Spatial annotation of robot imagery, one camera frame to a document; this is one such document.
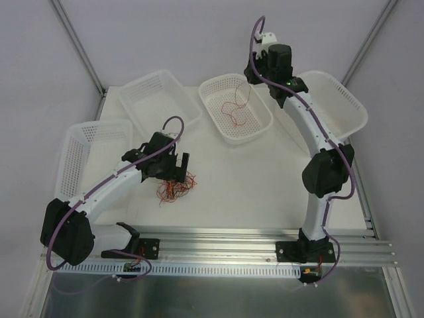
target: white mesh basket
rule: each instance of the white mesh basket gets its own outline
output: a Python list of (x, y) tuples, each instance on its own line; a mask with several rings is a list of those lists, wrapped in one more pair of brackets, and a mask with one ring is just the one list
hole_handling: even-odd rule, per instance
[[(119, 100), (146, 140), (150, 140), (171, 116), (177, 115), (184, 120), (185, 133), (201, 117), (199, 105), (187, 96), (168, 70), (160, 70), (126, 84), (119, 92)], [(171, 121), (167, 131), (178, 133), (180, 123)]]
[[(333, 76), (321, 71), (308, 71), (298, 77), (309, 88), (315, 101), (314, 109), (340, 141), (345, 141), (365, 126), (368, 121), (365, 107)], [(297, 145), (309, 154), (306, 142), (295, 123), (277, 104), (274, 115)]]
[(62, 201), (90, 190), (131, 149), (128, 120), (89, 121), (70, 127), (60, 157), (55, 197)]
[[(243, 75), (227, 74), (205, 81), (199, 87), (199, 95), (218, 131), (229, 144), (242, 144), (257, 138), (271, 127), (274, 120), (264, 101)], [(231, 103), (235, 101), (239, 105), (247, 103), (233, 113), (243, 125), (235, 125), (228, 115), (231, 114)], [(225, 107), (230, 109), (223, 109), (225, 103), (228, 103)]]

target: tangled wires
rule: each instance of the tangled wires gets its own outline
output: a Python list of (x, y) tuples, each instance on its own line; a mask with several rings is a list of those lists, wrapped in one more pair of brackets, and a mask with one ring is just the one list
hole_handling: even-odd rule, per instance
[(197, 184), (194, 178), (195, 176), (187, 171), (185, 182), (163, 181), (156, 191), (156, 195), (160, 199), (159, 204), (162, 202), (172, 203), (179, 197), (185, 196)]
[[(248, 96), (247, 96), (247, 100), (246, 100), (246, 103), (242, 103), (242, 104), (239, 104), (239, 103), (237, 103), (237, 90), (240, 88), (240, 86), (242, 85), (242, 84), (244, 84), (244, 83), (247, 83), (247, 85), (248, 85), (248, 87), (249, 87), (249, 92), (248, 92)], [(243, 123), (239, 123), (238, 121), (237, 121), (237, 118), (236, 118), (236, 116), (234, 115), (234, 112), (235, 111), (238, 111), (238, 110), (240, 110), (240, 109), (243, 109), (243, 108), (245, 108), (246, 107), (246, 105), (247, 105), (247, 103), (249, 102), (249, 99), (250, 99), (250, 90), (252, 89), (252, 87), (248, 84), (248, 82), (247, 81), (242, 81), (242, 82), (240, 82), (238, 85), (237, 85), (237, 87), (236, 87), (236, 90), (235, 90), (235, 92), (234, 92), (234, 102), (232, 102), (232, 101), (226, 101), (226, 102), (224, 102), (223, 103), (223, 105), (221, 106), (221, 112), (222, 112), (222, 114), (224, 114), (224, 115), (228, 115), (229, 117), (230, 117), (230, 119), (231, 119), (231, 121), (233, 122), (233, 124), (235, 125), (235, 127), (238, 127), (238, 126), (243, 126), (244, 124), (246, 124), (246, 122), (247, 122), (247, 118), (244, 118), (244, 122)], [(226, 107), (225, 105), (232, 105), (232, 106), (235, 106), (235, 107), (233, 107), (233, 109), (231, 109), (231, 111), (230, 112), (228, 112), (228, 107)]]

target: robotic arm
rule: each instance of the robotic arm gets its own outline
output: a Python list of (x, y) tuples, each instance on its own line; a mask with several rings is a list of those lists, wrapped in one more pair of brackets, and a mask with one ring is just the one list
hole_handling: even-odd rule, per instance
[[(142, 242), (135, 229), (125, 223), (107, 226), (94, 225), (93, 222), (110, 204), (147, 178), (185, 182), (189, 154), (183, 153), (182, 164), (178, 167), (176, 143), (167, 151), (148, 160), (142, 160), (161, 151), (173, 141), (171, 136), (156, 132), (149, 143), (142, 144), (139, 149), (126, 152), (121, 158), (122, 161), (110, 173), (112, 178), (107, 177), (101, 180), (87, 199), (83, 193), (67, 202), (59, 199), (51, 201), (44, 217), (41, 243), (49, 246), (50, 240), (53, 239), (53, 252), (72, 266), (83, 262), (90, 254), (101, 254), (105, 258), (118, 258), (120, 257), (118, 254), (110, 251), (115, 249), (129, 254), (138, 254)], [(66, 218), (58, 234), (54, 236), (60, 221), (75, 206), (77, 207)]]
[(301, 78), (293, 76), (291, 48), (278, 44), (270, 32), (255, 32), (252, 40), (260, 44), (260, 49), (254, 52), (253, 43), (250, 43), (251, 55), (244, 70), (247, 81), (253, 85), (268, 84), (271, 97), (293, 119), (311, 155), (311, 161), (302, 173), (303, 184), (309, 192), (306, 218), (296, 242), (277, 242), (278, 261), (319, 262), (323, 257), (324, 262), (335, 262), (333, 245), (324, 224), (330, 212), (331, 198), (349, 177), (341, 154), (351, 166), (353, 147), (343, 145), (335, 138), (314, 111), (316, 103), (308, 94), (307, 86)]

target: white wall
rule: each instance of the white wall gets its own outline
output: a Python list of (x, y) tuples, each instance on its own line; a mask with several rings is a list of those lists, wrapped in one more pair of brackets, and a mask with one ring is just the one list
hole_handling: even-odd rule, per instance
[(27, 295), (64, 133), (98, 101), (48, 1), (2, 1), (0, 317), (18, 317)]
[(348, 87), (370, 116), (353, 138), (366, 192), (382, 238), (395, 243), (418, 317), (424, 317), (423, 53), (424, 1), (401, 1)]
[(105, 86), (167, 68), (183, 85), (242, 73), (253, 24), (293, 48), (295, 72), (341, 79), (386, 0), (62, 0)]

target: white table surface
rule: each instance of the white table surface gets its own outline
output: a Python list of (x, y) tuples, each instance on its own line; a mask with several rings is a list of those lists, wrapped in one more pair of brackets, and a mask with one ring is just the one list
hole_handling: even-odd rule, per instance
[[(174, 203), (156, 196), (158, 182), (146, 180), (127, 199), (127, 214), (104, 213), (96, 223), (125, 221), (130, 225), (161, 227), (209, 227), (228, 229), (298, 229), (305, 219), (307, 191), (301, 172), (310, 158), (274, 120), (260, 138), (246, 144), (227, 144), (216, 129), (197, 93), (186, 87), (203, 116), (195, 128), (183, 134), (178, 152), (189, 152), (188, 170), (197, 186)], [(265, 87), (256, 88), (273, 112), (274, 100)], [(110, 87), (100, 120), (129, 119), (118, 100), (119, 87)], [(143, 140), (134, 128), (133, 146)], [(349, 192), (347, 182), (341, 194)], [(336, 201), (329, 220), (332, 229), (366, 229), (357, 194)]]

